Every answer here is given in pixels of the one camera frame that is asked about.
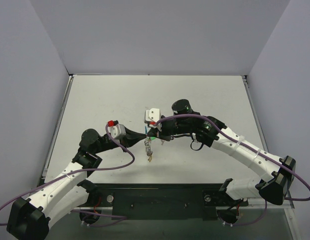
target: gray wall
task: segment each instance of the gray wall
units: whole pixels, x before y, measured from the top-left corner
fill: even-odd
[[[72,74],[244,75],[289,0],[30,0]]]
[[[291,0],[248,75],[253,103],[274,154],[291,155],[296,172],[310,183],[310,0]],[[293,197],[308,197],[295,180]],[[294,202],[310,239],[310,201]]]
[[[0,205],[39,180],[67,82],[31,3],[0,0]],[[1,240],[12,238],[0,227]]]

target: white cable tie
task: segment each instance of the white cable tie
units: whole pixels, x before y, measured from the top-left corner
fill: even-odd
[[[70,175],[68,175],[66,172],[62,172],[61,174],[66,175],[69,179],[71,179]]]
[[[243,135],[241,135],[241,136],[239,137],[237,143],[236,143],[235,146],[233,147],[232,151],[231,151],[228,155],[232,156],[232,155],[236,152],[237,148],[241,145],[241,143],[242,143],[244,140],[245,140],[245,137],[244,137]]]
[[[262,151],[262,149],[260,149],[260,148],[257,150],[255,156],[253,157],[253,159],[252,159],[251,162],[250,162],[250,165],[247,166],[248,168],[251,168],[251,165],[255,162],[255,159],[259,156],[259,153],[260,153],[261,151]]]

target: red button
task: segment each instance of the red button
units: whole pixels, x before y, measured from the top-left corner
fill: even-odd
[[[114,126],[114,121],[108,121],[107,123],[108,123],[109,127],[113,127]]]

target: gray floor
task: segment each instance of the gray floor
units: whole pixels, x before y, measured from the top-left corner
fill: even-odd
[[[242,222],[250,221],[261,214],[261,209],[242,210]],[[100,219],[99,224],[110,222]],[[92,228],[81,226],[77,213],[62,218],[50,230],[47,240],[291,240],[283,209],[269,209],[260,222],[250,226],[222,226],[222,222],[189,220],[127,220],[117,225]]]

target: black cylinder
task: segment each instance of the black cylinder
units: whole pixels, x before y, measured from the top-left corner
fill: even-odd
[[[190,102],[187,99],[181,99],[174,102],[171,109],[173,110],[174,115],[193,113]]]

